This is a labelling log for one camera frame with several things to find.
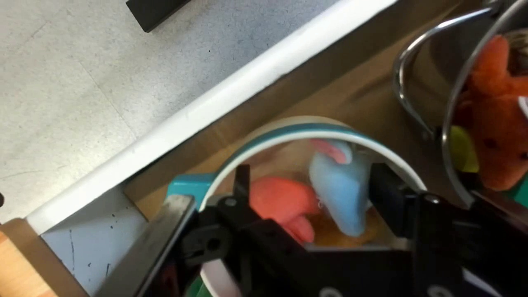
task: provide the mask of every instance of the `stuffed toy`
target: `stuffed toy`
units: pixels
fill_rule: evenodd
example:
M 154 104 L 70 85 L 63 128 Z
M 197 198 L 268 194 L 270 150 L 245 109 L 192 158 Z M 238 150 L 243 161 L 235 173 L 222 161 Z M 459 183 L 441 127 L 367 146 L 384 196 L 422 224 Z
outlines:
M 468 79 L 455 123 L 468 130 L 486 188 L 514 188 L 528 171 L 528 76 L 509 71 L 511 41 L 499 34 Z
M 308 216 L 321 211 L 316 191 L 304 183 L 283 176 L 263 176 L 252 183 L 252 208 L 265 219 L 275 219 L 298 242 L 314 242 Z

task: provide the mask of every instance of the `light blue plastic toy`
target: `light blue plastic toy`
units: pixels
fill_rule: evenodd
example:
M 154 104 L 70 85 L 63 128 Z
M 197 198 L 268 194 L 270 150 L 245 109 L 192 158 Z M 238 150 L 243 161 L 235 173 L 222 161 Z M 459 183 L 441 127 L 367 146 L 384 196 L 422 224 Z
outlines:
M 347 236 L 362 236 L 367 224 L 369 176 L 372 161 L 347 142 L 314 140 L 311 181 L 319 199 Z

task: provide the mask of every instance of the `white countertop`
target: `white countertop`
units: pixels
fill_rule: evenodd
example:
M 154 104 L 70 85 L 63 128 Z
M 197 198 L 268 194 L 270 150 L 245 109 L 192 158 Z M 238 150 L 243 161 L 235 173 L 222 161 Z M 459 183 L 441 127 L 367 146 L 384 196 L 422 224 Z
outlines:
M 393 0 L 0 0 L 0 222 L 44 232 Z

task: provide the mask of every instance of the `black object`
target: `black object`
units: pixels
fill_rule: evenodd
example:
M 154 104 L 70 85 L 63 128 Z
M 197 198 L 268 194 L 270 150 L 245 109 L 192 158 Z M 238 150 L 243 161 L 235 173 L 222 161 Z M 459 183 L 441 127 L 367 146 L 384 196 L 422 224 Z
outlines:
M 162 272 L 166 274 L 164 278 L 177 278 L 177 275 L 167 277 L 167 274 L 176 270 L 167 267 L 167 262 L 172 260 L 171 252 L 194 212 L 195 201 L 192 198 L 172 196 L 167 199 L 156 219 L 143 231 L 139 239 L 118 267 L 115 267 L 115 272 L 108 277 L 96 295 L 149 295 L 153 290 L 158 290 L 158 295 L 161 295 L 162 292 L 179 290 L 181 285 L 174 285 L 174 282 L 171 282 L 172 285 L 162 285 L 161 288 L 158 275 Z
M 187 1 L 189 0 L 129 0 L 128 6 L 143 29 L 149 33 Z
M 222 259 L 252 297 L 489 295 L 463 270 L 502 295 L 528 295 L 527 234 L 486 203 L 459 209 L 417 193 L 387 165 L 374 166 L 370 198 L 389 226 L 412 239 L 412 250 L 309 252 L 276 221 L 261 219 L 248 193 L 250 166 L 240 166 L 233 196 L 186 224 L 171 255 L 161 259 L 179 272 L 172 287 L 184 290 L 204 262 Z

